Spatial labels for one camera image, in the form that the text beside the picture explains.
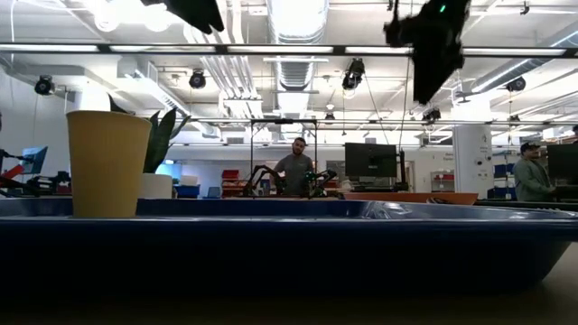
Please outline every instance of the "wooden table surface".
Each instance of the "wooden table surface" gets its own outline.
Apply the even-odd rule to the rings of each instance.
[[[379,276],[379,270],[363,276]],[[228,299],[67,302],[4,307],[0,324],[578,324],[578,245],[543,284],[486,297]]]

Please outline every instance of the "green plant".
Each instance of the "green plant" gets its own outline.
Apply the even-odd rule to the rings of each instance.
[[[109,95],[110,111],[116,113],[130,114],[121,108]],[[172,144],[169,141],[181,132],[181,129],[191,120],[191,116],[186,116],[181,123],[175,128],[177,119],[177,108],[168,111],[159,122],[158,111],[151,117],[147,118],[151,122],[151,134],[148,137],[148,146],[146,148],[146,158],[144,159],[143,172],[156,172],[156,169],[163,163],[166,153]]]

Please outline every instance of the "blue chair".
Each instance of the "blue chair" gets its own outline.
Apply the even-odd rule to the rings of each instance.
[[[213,186],[209,187],[207,191],[207,196],[204,199],[220,199],[220,187]]]

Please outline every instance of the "man with beard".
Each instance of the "man with beard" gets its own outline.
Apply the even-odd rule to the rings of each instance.
[[[550,183],[540,158],[540,145],[525,143],[520,146],[521,159],[514,165],[516,197],[522,202],[549,202],[555,188]]]
[[[285,182],[287,184],[284,194],[301,195],[303,194],[303,182],[306,172],[313,171],[313,161],[303,154],[305,150],[305,139],[298,137],[293,141],[293,153],[280,160],[275,166],[276,172],[285,173]]]

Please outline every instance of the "computer monitor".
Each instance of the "computer monitor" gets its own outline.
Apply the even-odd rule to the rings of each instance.
[[[26,148],[22,150],[22,157],[27,158],[30,161],[20,161],[20,165],[24,167],[24,170],[21,172],[21,174],[31,175],[41,173],[47,151],[47,146],[38,148]]]
[[[389,144],[345,144],[345,174],[351,177],[397,177],[396,147]]]
[[[551,179],[578,178],[578,144],[553,144],[548,151],[548,174]]]

